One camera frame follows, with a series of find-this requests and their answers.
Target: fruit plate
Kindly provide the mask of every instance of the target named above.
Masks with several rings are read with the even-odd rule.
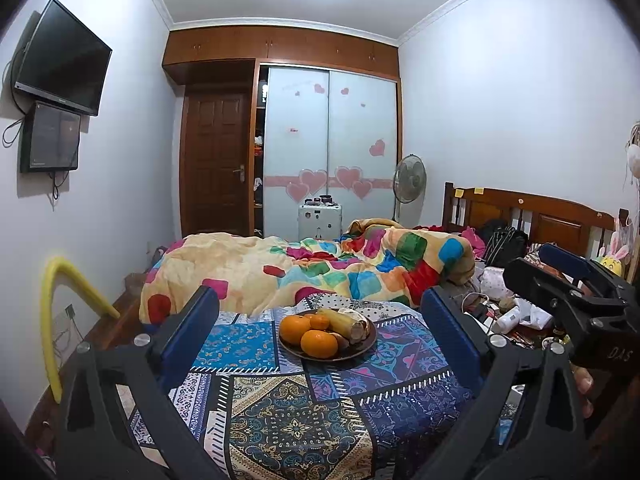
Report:
[[[305,310],[304,312],[296,313],[296,316],[304,316],[305,314],[315,314],[316,312],[317,310]],[[373,343],[376,342],[376,339],[378,337],[376,326],[371,322],[371,320],[368,317],[366,319],[367,319],[367,322],[369,323],[369,335],[359,343],[356,343],[355,345],[349,345],[349,347],[346,348],[345,350],[338,350],[336,357],[331,357],[329,359],[318,359],[316,357],[311,357],[307,355],[302,351],[302,348],[300,348],[299,346],[295,346],[287,343],[286,341],[283,341],[280,338],[280,332],[278,332],[278,341],[289,352],[291,352],[294,355],[297,355],[302,359],[307,359],[308,361],[318,361],[321,363],[335,363],[337,361],[346,361],[347,359],[351,359],[358,355],[364,354],[364,352],[369,350],[373,346]]]

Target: yellow plush toy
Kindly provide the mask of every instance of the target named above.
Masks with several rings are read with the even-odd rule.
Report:
[[[607,267],[611,272],[622,276],[622,260],[629,254],[629,248],[626,245],[618,248],[620,238],[618,232],[611,235],[611,244],[609,245],[609,253],[604,255],[604,247],[601,248],[600,254],[596,261],[603,267]]]

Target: wooden floor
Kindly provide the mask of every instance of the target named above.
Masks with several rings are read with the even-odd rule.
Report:
[[[113,306],[120,313],[120,319],[113,319],[110,316],[101,317],[84,338],[85,341],[100,349],[130,343],[137,334],[143,331],[142,324],[138,319],[139,295],[124,292]],[[60,369],[60,378],[64,383],[65,365]],[[58,404],[53,399],[51,388],[47,388],[33,410],[24,431],[27,443],[33,448],[39,447],[45,453],[52,454],[57,418]]]

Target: wooden cabinet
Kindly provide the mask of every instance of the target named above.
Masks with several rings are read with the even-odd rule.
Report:
[[[258,58],[399,76],[394,46],[324,30],[260,25],[174,30],[162,64]]]

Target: electric fan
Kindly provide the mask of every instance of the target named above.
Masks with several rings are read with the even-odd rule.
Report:
[[[396,166],[394,173],[394,215],[392,220],[396,221],[396,209],[400,214],[400,204],[413,202],[420,196],[427,186],[427,172],[420,157],[407,155]]]

